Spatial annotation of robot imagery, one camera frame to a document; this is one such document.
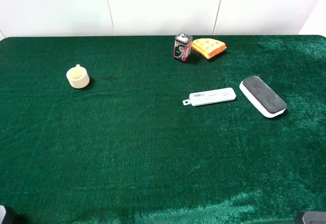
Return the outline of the black and white board eraser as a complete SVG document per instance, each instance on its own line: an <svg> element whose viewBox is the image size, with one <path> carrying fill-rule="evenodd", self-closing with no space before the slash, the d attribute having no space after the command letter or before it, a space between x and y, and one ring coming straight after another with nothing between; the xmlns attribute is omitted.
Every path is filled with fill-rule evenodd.
<svg viewBox="0 0 326 224"><path fill-rule="evenodd" d="M287 108L285 101L257 75L245 78L239 84L239 88L266 118L275 118L283 114Z"/></svg>

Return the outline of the cream ceramic cup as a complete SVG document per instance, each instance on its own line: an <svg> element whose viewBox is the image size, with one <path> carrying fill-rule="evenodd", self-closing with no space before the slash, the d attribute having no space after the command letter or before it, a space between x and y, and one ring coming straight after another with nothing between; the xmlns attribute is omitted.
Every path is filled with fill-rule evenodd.
<svg viewBox="0 0 326 224"><path fill-rule="evenodd" d="M87 70L80 64L77 64L75 67L69 69L66 73L66 77L70 85L75 89L83 89L90 82Z"/></svg>

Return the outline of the green velvet tablecloth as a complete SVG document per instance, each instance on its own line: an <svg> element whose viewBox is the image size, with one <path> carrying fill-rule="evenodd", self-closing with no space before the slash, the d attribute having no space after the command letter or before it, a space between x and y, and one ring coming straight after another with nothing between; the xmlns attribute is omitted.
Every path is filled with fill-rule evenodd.
<svg viewBox="0 0 326 224"><path fill-rule="evenodd" d="M257 223L325 210L325 38L222 36L212 61L172 36L1 41L1 204L19 223ZM80 64L89 84L66 73ZM239 84L287 104L263 116ZM232 88L233 101L184 106Z"/></svg>

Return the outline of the white rectangular remote case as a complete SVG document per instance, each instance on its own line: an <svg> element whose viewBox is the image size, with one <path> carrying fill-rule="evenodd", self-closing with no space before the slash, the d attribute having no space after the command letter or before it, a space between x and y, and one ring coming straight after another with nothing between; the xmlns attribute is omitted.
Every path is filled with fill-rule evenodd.
<svg viewBox="0 0 326 224"><path fill-rule="evenodd" d="M232 88L223 88L204 92L190 93L189 98L182 101L184 106L202 106L214 103L233 101L236 94Z"/></svg>

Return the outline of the orange waffle toy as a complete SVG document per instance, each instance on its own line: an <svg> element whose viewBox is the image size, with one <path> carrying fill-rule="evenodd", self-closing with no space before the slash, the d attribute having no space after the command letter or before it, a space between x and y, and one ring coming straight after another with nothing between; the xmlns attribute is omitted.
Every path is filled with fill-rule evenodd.
<svg viewBox="0 0 326 224"><path fill-rule="evenodd" d="M200 38L192 42L192 49L209 60L227 49L224 42L212 38Z"/></svg>

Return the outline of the black chewing gum can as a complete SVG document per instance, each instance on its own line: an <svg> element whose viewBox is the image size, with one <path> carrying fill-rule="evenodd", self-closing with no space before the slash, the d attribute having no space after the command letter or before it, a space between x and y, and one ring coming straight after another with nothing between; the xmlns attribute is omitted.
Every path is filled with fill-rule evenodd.
<svg viewBox="0 0 326 224"><path fill-rule="evenodd" d="M191 54L193 37L186 33L179 33L175 36L174 59L186 62Z"/></svg>

